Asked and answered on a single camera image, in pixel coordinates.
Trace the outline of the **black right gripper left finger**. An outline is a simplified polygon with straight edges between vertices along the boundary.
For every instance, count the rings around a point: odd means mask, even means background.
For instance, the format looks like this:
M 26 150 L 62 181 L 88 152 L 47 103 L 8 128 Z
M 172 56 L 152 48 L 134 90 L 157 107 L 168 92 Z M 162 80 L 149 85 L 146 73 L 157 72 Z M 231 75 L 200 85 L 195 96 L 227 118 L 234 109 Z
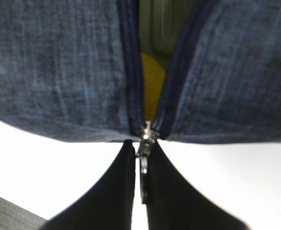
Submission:
M 135 149 L 125 140 L 99 181 L 79 200 L 48 220 L 42 230 L 129 230 L 135 195 Z

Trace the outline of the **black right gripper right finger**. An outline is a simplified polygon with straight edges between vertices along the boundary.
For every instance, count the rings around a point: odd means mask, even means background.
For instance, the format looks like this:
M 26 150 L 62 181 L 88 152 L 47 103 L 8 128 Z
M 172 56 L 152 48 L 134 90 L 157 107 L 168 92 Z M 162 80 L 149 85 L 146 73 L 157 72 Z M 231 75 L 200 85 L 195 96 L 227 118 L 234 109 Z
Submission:
M 155 143 L 148 157 L 148 227 L 151 230 L 247 230 L 178 172 Z

